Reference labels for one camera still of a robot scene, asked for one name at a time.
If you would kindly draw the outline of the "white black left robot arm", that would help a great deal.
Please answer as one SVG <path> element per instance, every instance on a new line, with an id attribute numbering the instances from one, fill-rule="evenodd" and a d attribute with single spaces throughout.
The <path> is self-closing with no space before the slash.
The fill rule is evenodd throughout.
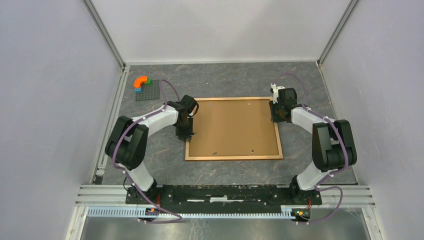
<path id="1" fill-rule="evenodd" d="M 159 109 L 138 117 L 120 116 L 107 140 L 105 154 L 112 166 L 131 181 L 138 197 L 145 204 L 153 203 L 158 195 L 157 182 L 144 164 L 148 138 L 168 126 L 175 127 L 176 137 L 189 142 L 194 136 L 194 116 L 199 103 L 184 95 L 180 101 L 167 101 Z"/>

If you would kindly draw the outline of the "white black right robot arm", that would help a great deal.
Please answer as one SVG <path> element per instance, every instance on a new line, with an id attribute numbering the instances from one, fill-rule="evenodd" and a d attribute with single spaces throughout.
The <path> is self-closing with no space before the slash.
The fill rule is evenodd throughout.
<path id="1" fill-rule="evenodd" d="M 320 185 L 357 162 L 357 151 L 349 121 L 335 120 L 299 104 L 294 88 L 270 85 L 271 120 L 291 123 L 312 136 L 312 162 L 289 185 L 289 199 L 302 204 L 310 195 L 321 191 Z"/>

